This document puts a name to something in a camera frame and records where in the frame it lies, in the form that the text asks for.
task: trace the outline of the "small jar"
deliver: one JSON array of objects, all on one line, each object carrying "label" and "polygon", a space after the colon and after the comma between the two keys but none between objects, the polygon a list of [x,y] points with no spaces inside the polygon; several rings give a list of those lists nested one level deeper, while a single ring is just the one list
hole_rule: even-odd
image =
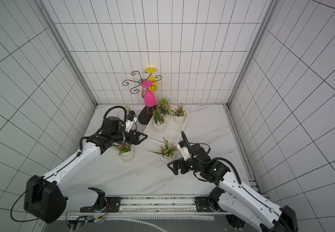
[{"label": "small jar", "polygon": [[124,108],[126,109],[126,114],[129,114],[129,112],[130,112],[130,106],[124,105]]},{"label": "small jar", "polygon": [[164,115],[165,123],[170,122],[171,116],[170,114],[167,114],[167,116]]},{"label": "small jar", "polygon": [[131,150],[128,151],[127,153],[121,153],[119,157],[124,163],[129,163],[135,157],[133,148],[131,148]]},{"label": "small jar", "polygon": [[175,154],[172,157],[161,155],[161,160],[163,163],[168,164],[171,161],[175,160]]},{"label": "small jar", "polygon": [[166,122],[163,124],[157,125],[155,122],[153,122],[153,128],[156,132],[164,132],[166,130]]},{"label": "small jar", "polygon": [[174,119],[175,123],[182,124],[182,123],[184,123],[184,120],[186,119],[186,117],[184,117],[184,116],[178,117],[178,116],[175,115],[173,119]]}]

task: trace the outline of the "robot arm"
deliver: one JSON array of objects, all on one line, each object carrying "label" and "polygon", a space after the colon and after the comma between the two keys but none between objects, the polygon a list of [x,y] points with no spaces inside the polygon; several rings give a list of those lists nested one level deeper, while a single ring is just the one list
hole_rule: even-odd
[{"label": "robot arm", "polygon": [[[107,117],[116,108],[124,110],[124,120],[117,117]],[[26,184],[24,209],[46,223],[55,221],[64,212],[81,207],[91,207],[101,211],[104,207],[105,193],[91,187],[83,193],[68,195],[66,186],[87,164],[103,154],[113,143],[127,142],[138,145],[147,138],[146,134],[131,130],[137,118],[134,112],[126,115],[122,106],[107,110],[103,117],[101,128],[90,137],[80,139],[80,148],[58,167],[43,176],[33,176]]]},{"label": "robot arm", "polygon": [[[167,166],[175,175],[179,169],[181,174],[200,172],[203,179],[214,183],[217,187],[208,197],[212,211],[231,212],[259,232],[298,231],[295,211],[288,206],[281,208],[242,183],[231,162],[221,157],[211,160],[208,156],[210,150],[205,152],[199,144],[191,146],[183,131],[182,138],[179,147],[183,157]],[[227,162],[232,169],[219,160]]]}]

